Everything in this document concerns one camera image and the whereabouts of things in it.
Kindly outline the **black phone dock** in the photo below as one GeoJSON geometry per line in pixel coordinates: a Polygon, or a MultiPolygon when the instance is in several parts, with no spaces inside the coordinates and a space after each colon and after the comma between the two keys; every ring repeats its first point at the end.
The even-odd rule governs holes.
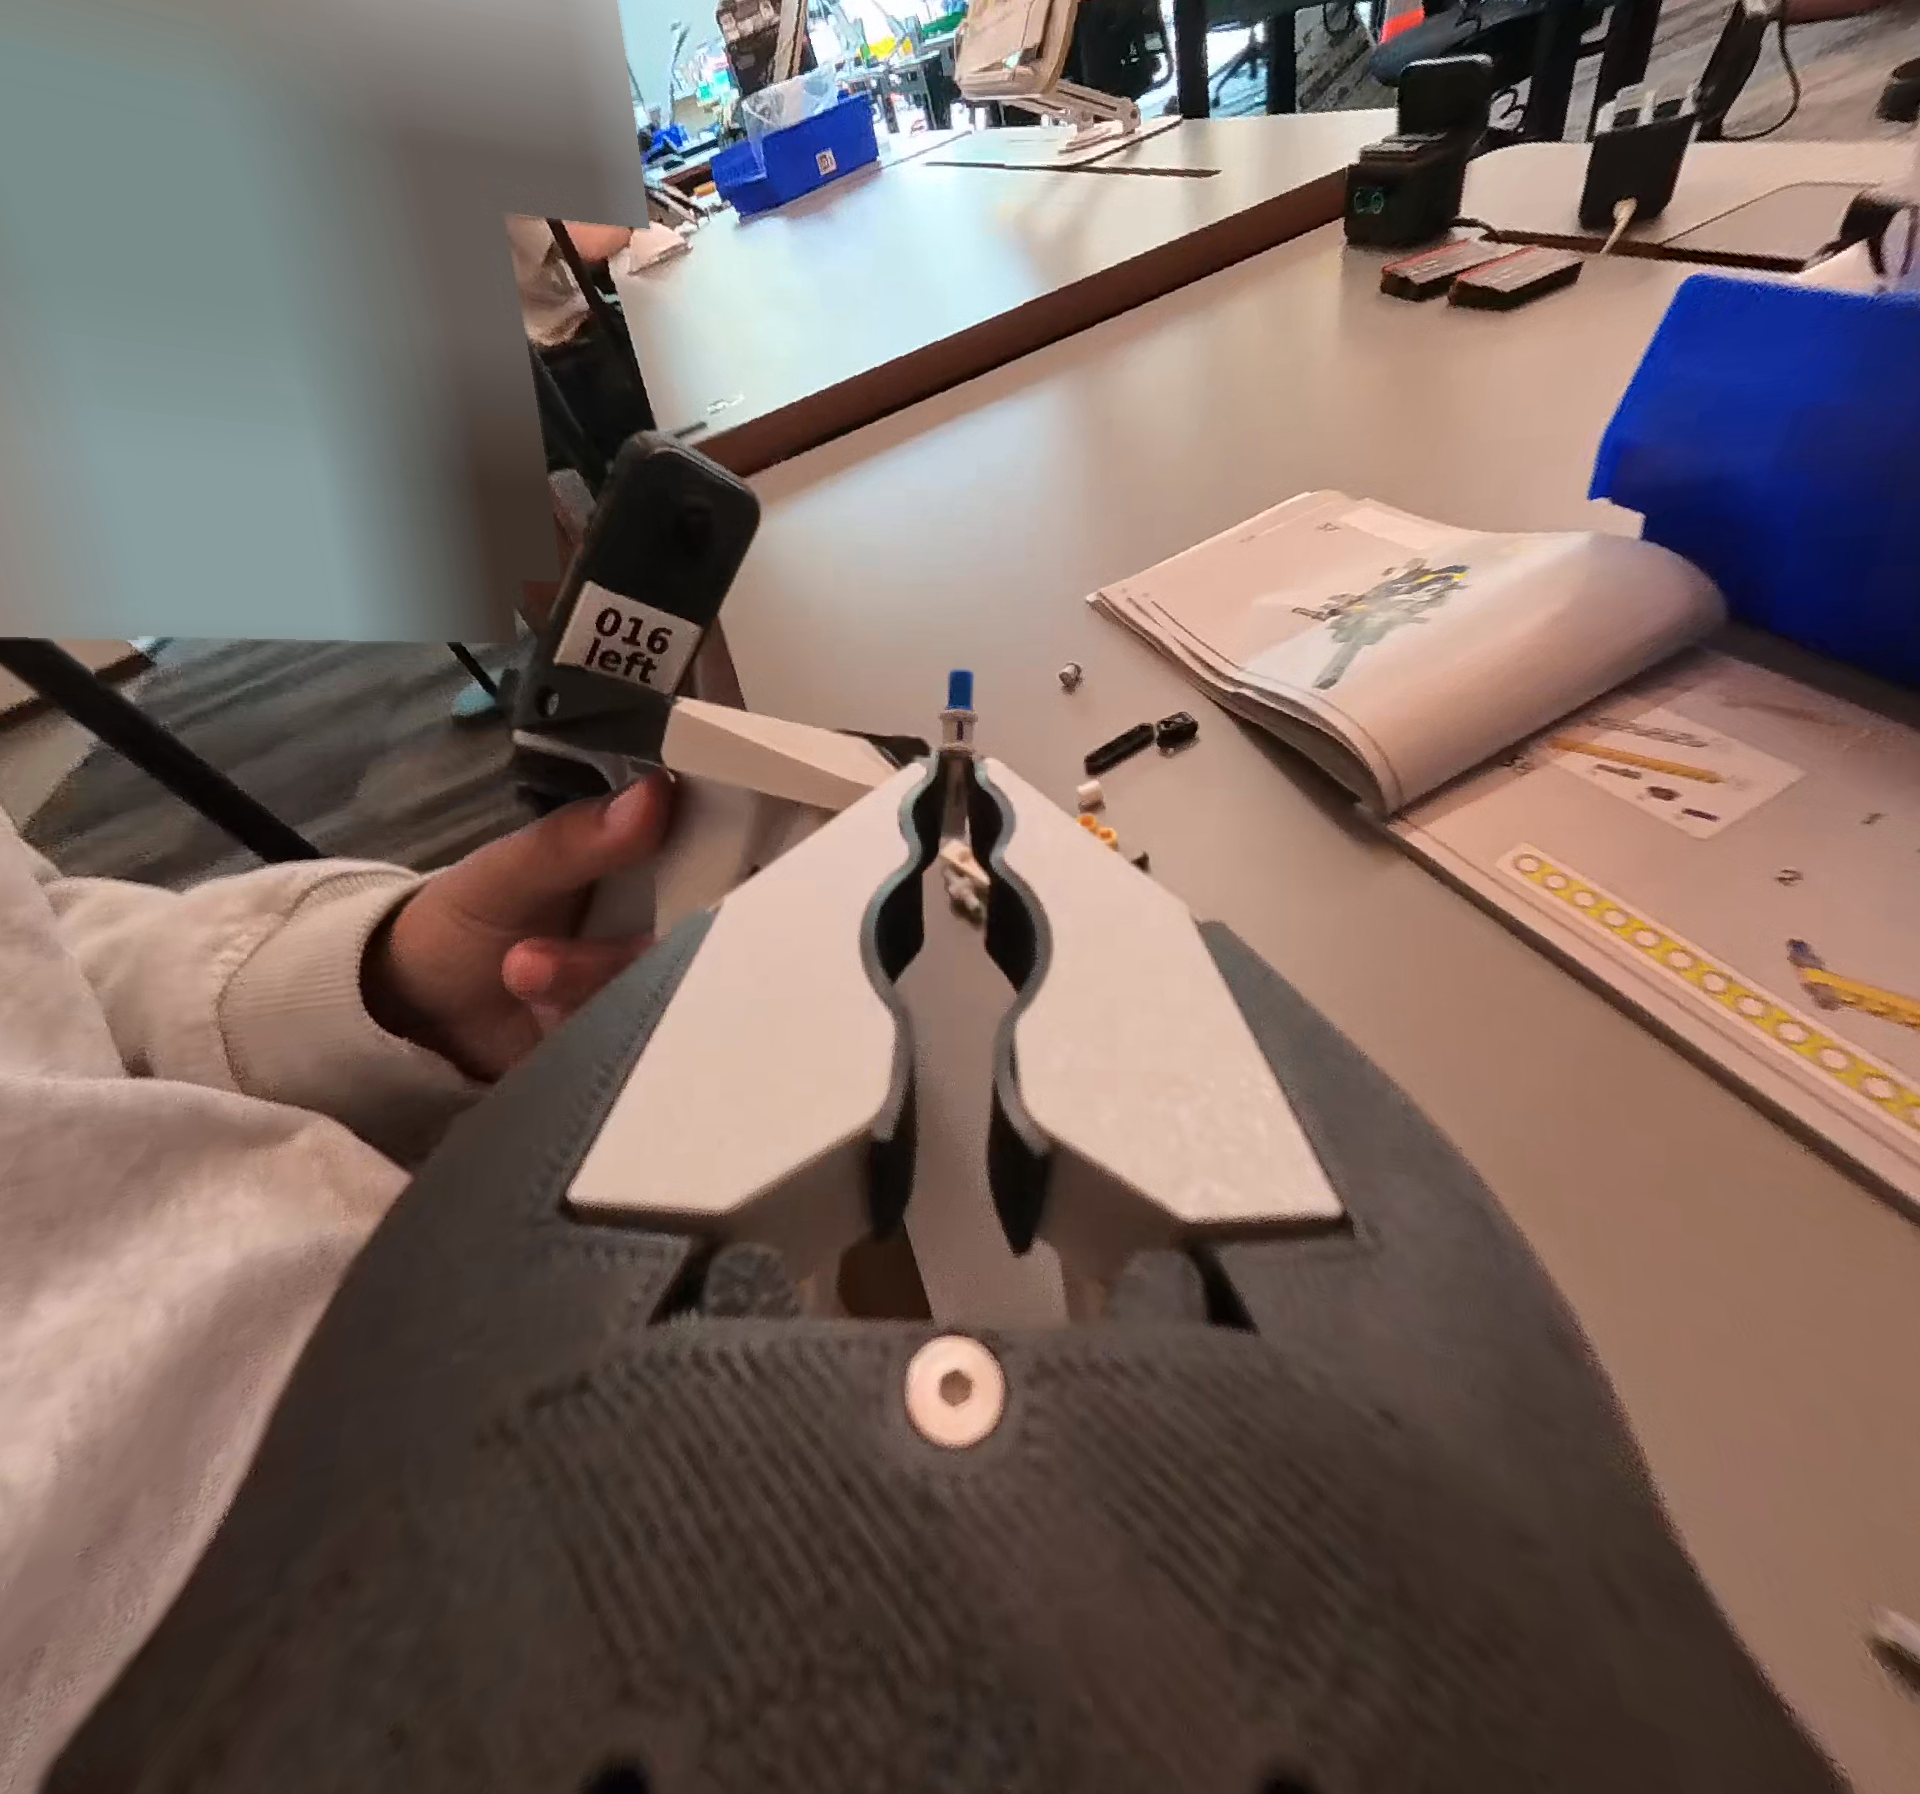
{"type": "Polygon", "coordinates": [[[1697,126],[1691,92],[1659,96],[1645,84],[1603,103],[1578,198],[1585,231],[1650,222],[1674,194],[1683,157],[1697,126]]]}

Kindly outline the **long black lego connector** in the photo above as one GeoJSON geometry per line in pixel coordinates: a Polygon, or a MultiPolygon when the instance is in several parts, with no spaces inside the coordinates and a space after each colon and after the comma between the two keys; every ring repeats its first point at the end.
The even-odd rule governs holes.
{"type": "Polygon", "coordinates": [[[1175,711],[1155,721],[1129,725],[1105,742],[1098,745],[1083,756],[1083,773],[1101,777],[1115,772],[1123,764],[1155,750],[1173,754],[1189,748],[1199,739],[1199,720],[1189,711],[1175,711]]]}

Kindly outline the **small blue parts bin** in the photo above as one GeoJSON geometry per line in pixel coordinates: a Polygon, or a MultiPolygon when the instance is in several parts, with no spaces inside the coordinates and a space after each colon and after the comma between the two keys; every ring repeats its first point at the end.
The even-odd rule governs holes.
{"type": "Polygon", "coordinates": [[[841,96],[792,127],[748,138],[711,162],[719,200],[756,218],[877,164],[877,127],[864,97],[841,96]]]}

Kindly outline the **open lego instruction booklet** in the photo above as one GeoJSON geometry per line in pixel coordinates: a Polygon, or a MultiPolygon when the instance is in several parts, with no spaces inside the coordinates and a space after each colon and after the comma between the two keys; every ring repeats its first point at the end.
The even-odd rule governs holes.
{"type": "Polygon", "coordinates": [[[1453,529],[1336,491],[1291,498],[1087,603],[1380,819],[1731,616],[1699,568],[1643,538],[1453,529]]]}

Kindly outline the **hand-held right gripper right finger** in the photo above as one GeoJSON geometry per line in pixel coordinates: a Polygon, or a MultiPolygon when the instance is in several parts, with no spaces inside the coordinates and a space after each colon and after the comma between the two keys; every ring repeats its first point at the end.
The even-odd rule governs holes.
{"type": "Polygon", "coordinates": [[[1184,900],[996,756],[972,761],[991,882],[988,1177],[1008,1249],[1091,1323],[1136,1254],[1346,1228],[1304,1122],[1184,900]]]}

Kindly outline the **flat instruction page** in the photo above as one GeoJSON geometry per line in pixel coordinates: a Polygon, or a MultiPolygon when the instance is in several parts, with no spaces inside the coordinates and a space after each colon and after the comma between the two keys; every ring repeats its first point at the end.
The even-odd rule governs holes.
{"type": "Polygon", "coordinates": [[[1749,639],[1386,830],[1916,1218],[1916,691],[1749,639]]]}

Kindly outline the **person's left hand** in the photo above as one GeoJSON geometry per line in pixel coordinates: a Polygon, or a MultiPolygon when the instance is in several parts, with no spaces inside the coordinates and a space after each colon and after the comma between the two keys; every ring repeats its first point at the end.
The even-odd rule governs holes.
{"type": "Polygon", "coordinates": [[[655,940],[590,937],[588,907],[668,836],[672,781],[648,773],[427,876],[375,929],[360,989],[386,1036],[498,1081],[655,940]]]}

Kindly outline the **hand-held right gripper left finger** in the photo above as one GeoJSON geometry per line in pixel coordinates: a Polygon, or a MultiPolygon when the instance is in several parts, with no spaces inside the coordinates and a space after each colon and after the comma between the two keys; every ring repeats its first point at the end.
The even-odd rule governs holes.
{"type": "Polygon", "coordinates": [[[889,773],[693,921],[695,950],[568,1184],[573,1217],[776,1251],[804,1302],[917,1177],[913,1021],[940,761],[889,773]]]}

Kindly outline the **dark rectangular block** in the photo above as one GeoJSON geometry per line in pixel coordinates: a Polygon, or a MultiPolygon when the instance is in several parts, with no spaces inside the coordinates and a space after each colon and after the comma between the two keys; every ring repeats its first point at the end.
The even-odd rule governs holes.
{"type": "Polygon", "coordinates": [[[1383,263],[1380,269],[1380,293],[1406,302],[1442,297],[1453,291],[1459,278],[1499,263],[1506,252],[1506,246],[1484,239],[1428,246],[1383,263]]]}
{"type": "Polygon", "coordinates": [[[1448,288],[1448,304],[1469,312],[1508,315],[1576,288],[1581,270],[1584,256],[1578,252],[1521,246],[1461,270],[1448,288]]]}

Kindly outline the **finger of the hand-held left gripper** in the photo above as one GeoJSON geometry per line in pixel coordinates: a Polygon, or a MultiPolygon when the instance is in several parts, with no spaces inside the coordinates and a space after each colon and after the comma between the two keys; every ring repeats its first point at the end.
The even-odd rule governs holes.
{"type": "Polygon", "coordinates": [[[658,764],[676,777],[830,815],[897,773],[891,756],[860,737],[699,699],[668,710],[658,764]]]}

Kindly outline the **large blue plastic bin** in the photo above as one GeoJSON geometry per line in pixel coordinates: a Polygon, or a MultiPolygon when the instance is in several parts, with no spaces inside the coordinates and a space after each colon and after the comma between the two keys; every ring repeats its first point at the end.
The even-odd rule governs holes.
{"type": "Polygon", "coordinates": [[[1917,300],[1694,272],[1601,435],[1641,518],[1746,629],[1917,684],[1917,300]]]}

